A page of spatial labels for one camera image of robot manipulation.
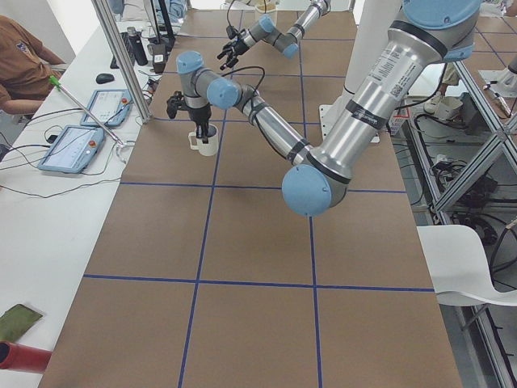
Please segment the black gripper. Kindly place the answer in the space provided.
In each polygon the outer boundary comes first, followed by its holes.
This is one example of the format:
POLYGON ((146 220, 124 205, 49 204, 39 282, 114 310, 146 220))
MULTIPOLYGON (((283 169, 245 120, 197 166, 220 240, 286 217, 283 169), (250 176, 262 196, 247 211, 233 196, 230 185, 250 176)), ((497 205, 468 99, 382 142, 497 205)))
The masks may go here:
POLYGON ((232 69, 238 62, 238 56, 247 51, 247 45, 243 35, 236 36, 231 42, 224 45, 221 52, 216 56, 218 60, 224 57, 225 62, 220 66, 220 70, 232 69))
MULTIPOLYGON (((170 119, 175 119, 178 111, 185 111, 186 103, 183 93, 175 91, 174 94, 166 101, 166 113, 170 119)), ((187 111, 192 120, 196 124, 196 141, 198 145, 208 144, 209 138, 209 121, 212 115, 211 104, 207 103, 201 108, 193 108, 187 106, 187 111)))

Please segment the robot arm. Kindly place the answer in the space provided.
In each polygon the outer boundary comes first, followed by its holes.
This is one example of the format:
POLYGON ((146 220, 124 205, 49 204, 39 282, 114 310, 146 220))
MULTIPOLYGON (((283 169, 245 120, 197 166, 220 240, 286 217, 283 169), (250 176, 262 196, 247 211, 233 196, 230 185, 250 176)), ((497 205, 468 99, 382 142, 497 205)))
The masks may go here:
POLYGON ((167 102, 169 116, 187 111, 196 136, 208 138, 212 107, 236 108, 292 167, 282 182, 288 207, 313 217, 346 195, 352 167, 430 64, 460 61, 473 50, 478 1, 404 1, 388 42, 319 146, 312 146, 248 85, 222 77, 196 51, 176 59, 182 88, 167 102))
POLYGON ((223 46, 221 53, 216 57, 218 60, 225 59, 220 70, 233 68, 238 63, 239 57, 260 41, 268 43, 286 58, 292 58, 299 51, 300 42, 307 30, 331 10, 331 1, 311 1, 305 12, 286 32, 279 30, 268 14, 263 14, 250 27, 237 30, 229 21, 232 5, 233 1, 226 14, 226 33, 229 42, 223 46))

